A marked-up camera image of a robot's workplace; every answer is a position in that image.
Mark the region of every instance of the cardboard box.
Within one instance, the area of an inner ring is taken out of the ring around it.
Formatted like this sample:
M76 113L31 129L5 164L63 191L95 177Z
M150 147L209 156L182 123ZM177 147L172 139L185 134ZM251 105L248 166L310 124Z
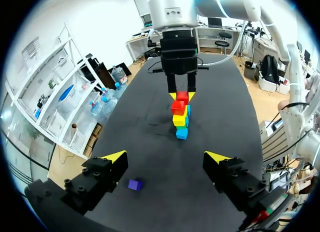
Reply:
M101 131L102 131L102 125L99 124L99 123L97 123L96 126L95 126L95 128L94 128L94 130L93 130L93 132L92 132L92 134L93 134L96 138L99 138L99 135L100 135Z
M84 148L83 155L84 155L84 156L87 156L88 158L90 158L91 153L92 153L92 147L90 147L89 145L87 145L87 146Z
M87 145L90 147L93 147L95 144L95 141L97 140L97 137L95 137L93 134L90 136Z

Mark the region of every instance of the green block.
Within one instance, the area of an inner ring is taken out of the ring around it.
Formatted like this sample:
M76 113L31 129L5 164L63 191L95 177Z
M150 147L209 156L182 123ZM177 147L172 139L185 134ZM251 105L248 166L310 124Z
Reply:
M181 129L185 129L185 128L187 128L187 126L176 126L177 130L181 130Z

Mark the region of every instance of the computer monitor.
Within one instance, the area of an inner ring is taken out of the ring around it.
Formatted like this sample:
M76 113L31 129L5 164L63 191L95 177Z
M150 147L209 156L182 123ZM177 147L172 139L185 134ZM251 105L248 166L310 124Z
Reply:
M304 51L304 61L306 64L310 61L310 53L307 50Z
M300 52L302 53L302 44L301 44L299 41L297 41L297 42L296 42L296 46L298 46L298 49L299 49Z
M151 15L149 13L142 15L141 16L143 23L144 23L144 27L149 27L152 26L152 21L151 21Z
M208 18L208 26L222 26L221 18Z

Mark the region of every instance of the black table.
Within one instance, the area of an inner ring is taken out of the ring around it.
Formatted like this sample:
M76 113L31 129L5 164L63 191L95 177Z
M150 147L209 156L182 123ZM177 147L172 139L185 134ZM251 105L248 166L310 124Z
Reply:
M209 63L225 56L199 57ZM262 177L259 125L247 86L232 59L200 70L188 138L178 140L166 76L147 73L159 60L149 60L136 75L94 147L98 157L127 150L129 168L85 216L122 232L235 232L245 214L218 194L202 164L204 151L237 156ZM187 90L187 76L176 76L176 84ZM129 189L130 179L143 181L143 189Z

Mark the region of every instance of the blue bottle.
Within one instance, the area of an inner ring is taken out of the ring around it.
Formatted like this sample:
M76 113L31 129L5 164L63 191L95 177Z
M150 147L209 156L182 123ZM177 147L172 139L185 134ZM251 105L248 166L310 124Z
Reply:
M115 83L115 87L116 87L116 90L113 94L113 97L116 98L116 99L120 99L120 97L122 96L122 94L125 92L125 90L127 89L127 85L125 84L122 84L120 85L118 82Z

